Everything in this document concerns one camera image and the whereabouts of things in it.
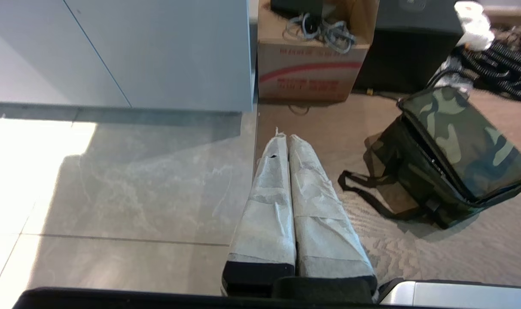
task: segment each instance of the black speaker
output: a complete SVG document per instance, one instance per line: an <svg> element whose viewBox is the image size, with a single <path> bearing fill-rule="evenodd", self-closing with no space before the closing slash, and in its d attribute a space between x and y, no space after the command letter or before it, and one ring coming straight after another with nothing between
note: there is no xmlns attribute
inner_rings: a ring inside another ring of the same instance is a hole
<svg viewBox="0 0 521 309"><path fill-rule="evenodd" d="M380 0L375 36L354 89L422 90L463 36L457 0Z"/></svg>

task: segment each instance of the bag strap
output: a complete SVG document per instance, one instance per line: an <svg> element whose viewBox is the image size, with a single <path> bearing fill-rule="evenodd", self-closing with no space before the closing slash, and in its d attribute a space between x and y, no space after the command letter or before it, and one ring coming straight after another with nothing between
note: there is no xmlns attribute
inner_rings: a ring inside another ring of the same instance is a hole
<svg viewBox="0 0 521 309"><path fill-rule="evenodd" d="M365 176L362 174L350 172L349 170L344 170L339 176L337 182L343 191L355 192L383 217L386 217L387 219L397 219L404 221L411 220L419 217L420 215L424 215L423 210L411 209L401 213L392 213L390 210L384 207L384 205L370 192L367 192L361 188L351 187L346 184L346 178L353 180L354 182L357 182L358 184L367 188L375 188L380 185L394 184L396 183L396 178L394 178L394 175L398 171L401 162L402 160L400 160L397 155L392 156L392 158L388 161L382 176L380 177Z"/></svg>

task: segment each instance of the beige carpet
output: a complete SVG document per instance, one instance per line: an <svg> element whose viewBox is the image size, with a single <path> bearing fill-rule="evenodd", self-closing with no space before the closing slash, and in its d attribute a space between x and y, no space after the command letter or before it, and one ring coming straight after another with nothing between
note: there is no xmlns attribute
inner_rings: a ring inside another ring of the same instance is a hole
<svg viewBox="0 0 521 309"><path fill-rule="evenodd" d="M472 94L471 102L521 150L521 103L481 91ZM380 284L403 277L521 286L521 194L441 230L429 223L384 219L355 193L341 191L337 178L342 170L368 172L363 159L365 139L381 133L398 115L392 100L362 95L309 110L261 102L256 155L262 154L276 127L311 143L368 251ZM392 195L384 197L408 202L406 196Z"/></svg>

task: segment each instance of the cabinet door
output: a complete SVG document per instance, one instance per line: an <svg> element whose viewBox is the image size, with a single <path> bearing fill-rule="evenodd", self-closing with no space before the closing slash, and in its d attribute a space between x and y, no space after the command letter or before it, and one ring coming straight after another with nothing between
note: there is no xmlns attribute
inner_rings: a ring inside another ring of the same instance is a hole
<svg viewBox="0 0 521 309"><path fill-rule="evenodd" d="M129 107L62 0L0 0L0 102Z"/></svg>
<svg viewBox="0 0 521 309"><path fill-rule="evenodd" d="M246 0L66 0L132 107L252 111Z"/></svg>

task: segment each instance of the red stripe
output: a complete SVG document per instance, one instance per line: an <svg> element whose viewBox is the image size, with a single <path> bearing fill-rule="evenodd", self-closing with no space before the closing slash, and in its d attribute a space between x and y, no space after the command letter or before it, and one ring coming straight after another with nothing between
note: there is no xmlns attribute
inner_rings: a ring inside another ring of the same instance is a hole
<svg viewBox="0 0 521 309"><path fill-rule="evenodd" d="M305 65L297 65L296 67L288 67L279 69L270 73L266 73L259 77L259 82L265 82L278 76L283 76L289 73L309 70L326 70L326 69L359 69L362 66L361 62L335 62L335 63L313 63Z"/></svg>

